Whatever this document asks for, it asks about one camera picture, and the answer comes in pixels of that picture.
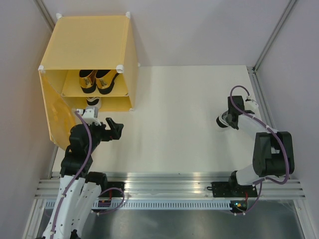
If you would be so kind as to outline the gold loafer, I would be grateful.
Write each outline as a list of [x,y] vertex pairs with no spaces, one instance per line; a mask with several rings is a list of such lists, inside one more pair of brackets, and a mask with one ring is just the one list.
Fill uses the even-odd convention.
[[98,91],[102,95],[109,94],[115,85],[115,80],[119,73],[116,70],[97,70],[95,81]]
[[96,90],[96,70],[80,70],[79,84],[85,94],[91,94]]

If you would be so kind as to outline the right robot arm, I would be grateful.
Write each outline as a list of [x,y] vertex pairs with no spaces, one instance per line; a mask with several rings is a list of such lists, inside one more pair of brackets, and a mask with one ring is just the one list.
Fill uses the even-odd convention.
[[252,163],[231,173],[227,190],[238,197],[246,187],[255,186],[264,180],[285,184],[295,171],[292,135],[278,131],[246,110],[241,96],[228,97],[228,110],[219,119],[226,127],[241,130],[254,140]]

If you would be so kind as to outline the yellow cabinet door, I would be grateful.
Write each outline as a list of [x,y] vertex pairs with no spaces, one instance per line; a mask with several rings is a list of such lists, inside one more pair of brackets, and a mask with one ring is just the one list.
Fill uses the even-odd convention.
[[50,140],[65,150],[76,124],[69,101],[62,95],[67,70],[39,70]]

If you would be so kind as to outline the black white sneaker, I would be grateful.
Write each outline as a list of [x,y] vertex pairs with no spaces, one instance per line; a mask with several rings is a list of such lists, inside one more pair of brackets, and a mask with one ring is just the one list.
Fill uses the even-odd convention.
[[228,117],[228,111],[225,111],[216,118],[217,126],[220,129],[227,129],[230,127],[229,123],[227,122],[227,117]]
[[86,103],[86,109],[95,107],[99,111],[102,106],[102,99],[101,97],[87,97]]

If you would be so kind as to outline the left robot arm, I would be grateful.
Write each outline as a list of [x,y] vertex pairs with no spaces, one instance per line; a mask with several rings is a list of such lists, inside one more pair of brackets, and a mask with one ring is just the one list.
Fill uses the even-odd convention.
[[108,194],[105,173],[91,172],[92,152],[102,142],[119,140],[124,125],[106,118],[81,123],[70,130],[69,145],[61,162],[59,190],[54,208],[42,234],[43,239],[80,239],[98,197]]

